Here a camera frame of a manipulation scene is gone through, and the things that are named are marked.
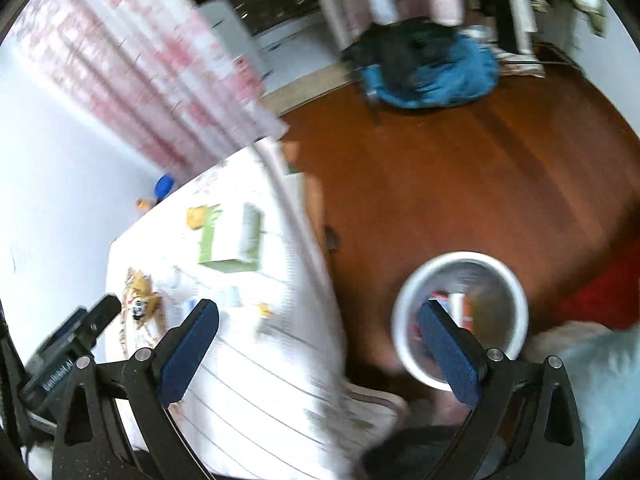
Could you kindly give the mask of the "white round trash bin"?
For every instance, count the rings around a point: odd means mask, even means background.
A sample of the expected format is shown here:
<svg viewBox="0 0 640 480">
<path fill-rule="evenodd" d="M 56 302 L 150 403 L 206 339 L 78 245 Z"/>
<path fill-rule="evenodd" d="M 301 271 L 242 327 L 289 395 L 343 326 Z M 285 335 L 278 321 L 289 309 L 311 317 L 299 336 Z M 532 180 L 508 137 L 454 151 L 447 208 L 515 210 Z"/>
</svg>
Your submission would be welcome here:
<svg viewBox="0 0 640 480">
<path fill-rule="evenodd" d="M 450 385 L 427 349 L 418 313 L 436 301 L 454 324 L 469 330 L 486 348 L 509 359 L 520 354 L 528 331 L 528 302 L 520 281 L 501 261 L 480 252 L 447 252 L 411 274 L 392 315 L 392 339 L 402 365 L 422 384 L 449 391 Z"/>
</svg>

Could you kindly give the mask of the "crushed red soda can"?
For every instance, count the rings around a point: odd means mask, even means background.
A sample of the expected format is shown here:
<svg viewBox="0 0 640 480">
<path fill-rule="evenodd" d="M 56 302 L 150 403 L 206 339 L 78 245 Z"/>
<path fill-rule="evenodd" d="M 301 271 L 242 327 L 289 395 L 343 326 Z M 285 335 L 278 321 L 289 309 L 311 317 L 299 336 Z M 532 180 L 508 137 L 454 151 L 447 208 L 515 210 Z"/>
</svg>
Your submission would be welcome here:
<svg viewBox="0 0 640 480">
<path fill-rule="evenodd" d="M 451 307 L 449 296 L 446 292 L 433 292 L 430 296 L 428 296 L 428 301 L 437 302 L 447 314 L 451 314 Z M 422 328 L 419 323 L 419 315 L 416 314 L 416 322 L 414 323 L 414 332 L 416 333 L 416 338 L 424 339 Z"/>
</svg>

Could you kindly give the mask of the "white checked tablecloth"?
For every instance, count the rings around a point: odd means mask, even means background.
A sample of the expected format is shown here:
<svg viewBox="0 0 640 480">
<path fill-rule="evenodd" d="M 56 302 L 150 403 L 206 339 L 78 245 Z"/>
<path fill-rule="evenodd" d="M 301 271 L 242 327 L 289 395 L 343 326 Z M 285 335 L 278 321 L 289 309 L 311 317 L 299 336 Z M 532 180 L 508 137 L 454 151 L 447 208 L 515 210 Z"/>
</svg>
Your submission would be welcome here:
<svg viewBox="0 0 640 480">
<path fill-rule="evenodd" d="M 205 468 L 241 479 L 351 479 L 407 407 L 346 377 L 346 337 L 331 279 L 279 145 L 260 140 L 183 185 L 114 240 L 106 289 L 122 300 L 129 269 L 160 293 L 166 330 L 198 300 L 219 309 L 218 332 L 183 398 L 170 408 Z M 190 207 L 249 203 L 262 211 L 259 268 L 198 263 L 202 229 Z M 273 310 L 262 318 L 258 304 Z M 120 315 L 104 334 L 111 361 L 154 344 Z"/>
</svg>

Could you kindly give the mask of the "gold ornate oval mirror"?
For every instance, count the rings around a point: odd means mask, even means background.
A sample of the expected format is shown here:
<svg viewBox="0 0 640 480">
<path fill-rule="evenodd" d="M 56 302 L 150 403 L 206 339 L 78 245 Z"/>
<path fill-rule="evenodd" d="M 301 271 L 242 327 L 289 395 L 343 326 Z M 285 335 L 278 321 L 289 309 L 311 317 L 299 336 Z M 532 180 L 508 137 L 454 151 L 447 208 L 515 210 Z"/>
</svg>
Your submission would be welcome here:
<svg viewBox="0 0 640 480">
<path fill-rule="evenodd" d="M 120 341 L 126 342 L 126 330 L 132 328 L 155 344 L 166 330 L 166 318 L 160 293 L 152 278 L 142 271 L 129 269 L 120 311 Z"/>
</svg>

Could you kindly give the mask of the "white barcode box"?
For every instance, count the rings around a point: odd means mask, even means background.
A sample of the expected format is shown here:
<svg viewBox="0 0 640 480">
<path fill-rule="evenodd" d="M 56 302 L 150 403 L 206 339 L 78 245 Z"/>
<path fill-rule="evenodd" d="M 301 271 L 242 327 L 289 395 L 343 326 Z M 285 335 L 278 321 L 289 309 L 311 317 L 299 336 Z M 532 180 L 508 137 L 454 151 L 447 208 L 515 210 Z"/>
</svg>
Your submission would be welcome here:
<svg viewBox="0 0 640 480">
<path fill-rule="evenodd" d="M 471 300 L 463 292 L 453 292 L 449 295 L 451 316 L 457 326 L 472 332 L 474 318 Z"/>
</svg>

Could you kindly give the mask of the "blue bottle cap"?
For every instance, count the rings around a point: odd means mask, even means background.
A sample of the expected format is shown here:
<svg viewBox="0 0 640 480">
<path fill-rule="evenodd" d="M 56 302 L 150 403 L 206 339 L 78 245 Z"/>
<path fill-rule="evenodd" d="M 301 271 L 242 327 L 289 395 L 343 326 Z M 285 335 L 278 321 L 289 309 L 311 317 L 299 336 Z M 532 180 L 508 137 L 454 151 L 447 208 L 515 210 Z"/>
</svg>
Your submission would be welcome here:
<svg viewBox="0 0 640 480">
<path fill-rule="evenodd" d="M 171 177 L 170 174 L 163 174 L 156 181 L 153 192 L 155 200 L 158 204 L 169 195 L 175 183 L 175 179 Z"/>
</svg>

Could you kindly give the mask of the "light blue bedding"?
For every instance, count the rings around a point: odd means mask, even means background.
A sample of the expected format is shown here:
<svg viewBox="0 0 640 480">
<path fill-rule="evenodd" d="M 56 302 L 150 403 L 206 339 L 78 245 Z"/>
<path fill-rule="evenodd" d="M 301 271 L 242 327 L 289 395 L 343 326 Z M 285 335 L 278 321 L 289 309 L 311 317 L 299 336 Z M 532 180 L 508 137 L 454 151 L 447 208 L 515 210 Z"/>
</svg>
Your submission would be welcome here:
<svg viewBox="0 0 640 480">
<path fill-rule="evenodd" d="M 639 422 L 639 326 L 570 321 L 529 338 L 521 355 L 563 362 L 582 424 L 586 477 L 602 477 Z"/>
</svg>

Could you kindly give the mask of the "blue and black clothes pile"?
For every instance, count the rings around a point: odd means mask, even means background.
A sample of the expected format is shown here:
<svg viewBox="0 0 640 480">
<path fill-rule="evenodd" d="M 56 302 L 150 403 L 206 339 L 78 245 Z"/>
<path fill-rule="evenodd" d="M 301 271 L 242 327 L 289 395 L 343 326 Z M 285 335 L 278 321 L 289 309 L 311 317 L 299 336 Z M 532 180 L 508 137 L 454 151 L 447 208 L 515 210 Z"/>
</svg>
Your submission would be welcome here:
<svg viewBox="0 0 640 480">
<path fill-rule="evenodd" d="M 498 82 L 491 50 L 426 18 L 371 25 L 343 51 L 366 96 L 401 110 L 463 105 Z"/>
</svg>

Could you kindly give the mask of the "yellow lemon peel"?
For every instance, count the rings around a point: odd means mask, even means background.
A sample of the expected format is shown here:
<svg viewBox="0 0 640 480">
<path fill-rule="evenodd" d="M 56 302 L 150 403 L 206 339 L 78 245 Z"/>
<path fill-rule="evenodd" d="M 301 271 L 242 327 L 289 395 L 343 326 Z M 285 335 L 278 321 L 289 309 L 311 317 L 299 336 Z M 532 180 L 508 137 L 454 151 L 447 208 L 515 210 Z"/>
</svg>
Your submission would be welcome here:
<svg viewBox="0 0 640 480">
<path fill-rule="evenodd" d="M 191 230 L 203 229 L 208 218 L 207 206 L 190 207 L 186 210 L 186 225 Z"/>
</svg>

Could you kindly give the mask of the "small white yellow wrapper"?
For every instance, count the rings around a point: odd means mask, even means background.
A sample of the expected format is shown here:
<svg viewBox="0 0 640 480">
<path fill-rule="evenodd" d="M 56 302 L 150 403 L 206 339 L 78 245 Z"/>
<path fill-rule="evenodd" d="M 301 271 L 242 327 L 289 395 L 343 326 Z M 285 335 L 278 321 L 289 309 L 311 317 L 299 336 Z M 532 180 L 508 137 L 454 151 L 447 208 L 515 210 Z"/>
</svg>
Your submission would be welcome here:
<svg viewBox="0 0 640 480">
<path fill-rule="evenodd" d="M 263 302 L 258 304 L 258 310 L 262 318 L 272 318 L 274 315 L 273 310 L 271 310 L 268 304 L 264 304 Z"/>
</svg>

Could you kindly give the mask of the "white cabinet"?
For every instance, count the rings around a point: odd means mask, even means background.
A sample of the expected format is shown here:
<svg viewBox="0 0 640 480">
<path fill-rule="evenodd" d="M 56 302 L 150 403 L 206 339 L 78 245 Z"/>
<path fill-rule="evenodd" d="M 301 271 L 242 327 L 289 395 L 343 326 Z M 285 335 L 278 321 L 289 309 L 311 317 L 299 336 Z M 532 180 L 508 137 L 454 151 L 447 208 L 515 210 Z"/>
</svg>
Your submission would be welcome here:
<svg viewBox="0 0 640 480">
<path fill-rule="evenodd" d="M 259 52 L 258 43 L 228 0 L 212 0 L 198 10 L 209 21 L 232 58 L 250 66 L 259 81 L 269 74 L 269 67 Z"/>
</svg>

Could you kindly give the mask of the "pink floral curtain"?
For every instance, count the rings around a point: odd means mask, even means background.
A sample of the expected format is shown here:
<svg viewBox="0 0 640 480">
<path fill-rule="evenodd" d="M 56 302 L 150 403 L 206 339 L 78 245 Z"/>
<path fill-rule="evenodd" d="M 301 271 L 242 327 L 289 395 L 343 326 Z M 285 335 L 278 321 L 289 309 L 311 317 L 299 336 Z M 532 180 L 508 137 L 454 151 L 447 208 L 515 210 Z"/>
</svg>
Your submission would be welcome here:
<svg viewBox="0 0 640 480">
<path fill-rule="evenodd" d="M 193 0 L 29 0 L 10 36 L 77 103 L 179 181 L 288 130 Z"/>
</svg>

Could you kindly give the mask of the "red blanket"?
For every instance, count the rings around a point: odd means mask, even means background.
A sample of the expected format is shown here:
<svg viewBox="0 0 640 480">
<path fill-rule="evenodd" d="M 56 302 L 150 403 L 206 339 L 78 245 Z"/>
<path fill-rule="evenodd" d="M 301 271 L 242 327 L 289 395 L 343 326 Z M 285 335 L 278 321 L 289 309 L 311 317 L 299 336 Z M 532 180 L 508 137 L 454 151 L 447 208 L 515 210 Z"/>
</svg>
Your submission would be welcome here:
<svg viewBox="0 0 640 480">
<path fill-rule="evenodd" d="M 562 301 L 553 324 L 596 322 L 626 330 L 639 321 L 639 239 L 623 244 L 612 260 L 584 287 Z"/>
</svg>

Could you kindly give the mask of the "green white carton box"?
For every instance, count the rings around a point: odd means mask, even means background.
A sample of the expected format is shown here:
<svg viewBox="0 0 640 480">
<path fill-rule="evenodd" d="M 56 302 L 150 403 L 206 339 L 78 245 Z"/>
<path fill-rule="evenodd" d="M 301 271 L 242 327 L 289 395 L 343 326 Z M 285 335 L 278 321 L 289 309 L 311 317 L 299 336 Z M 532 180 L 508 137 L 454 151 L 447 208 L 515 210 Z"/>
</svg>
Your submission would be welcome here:
<svg viewBox="0 0 640 480">
<path fill-rule="evenodd" d="M 226 203 L 207 209 L 198 263 L 222 273 L 259 268 L 264 215 L 249 203 Z"/>
</svg>

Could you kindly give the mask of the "yellow orange bottle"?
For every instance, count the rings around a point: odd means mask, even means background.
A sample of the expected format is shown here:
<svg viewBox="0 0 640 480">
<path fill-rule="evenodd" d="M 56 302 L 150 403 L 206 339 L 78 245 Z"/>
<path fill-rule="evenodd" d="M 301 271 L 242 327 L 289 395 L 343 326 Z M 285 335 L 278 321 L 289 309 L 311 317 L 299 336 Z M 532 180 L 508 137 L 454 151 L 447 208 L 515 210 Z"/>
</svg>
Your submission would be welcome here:
<svg viewBox="0 0 640 480">
<path fill-rule="evenodd" d="M 139 198 L 136 201 L 136 208 L 141 212 L 148 212 L 152 208 L 152 203 L 144 198 Z"/>
</svg>

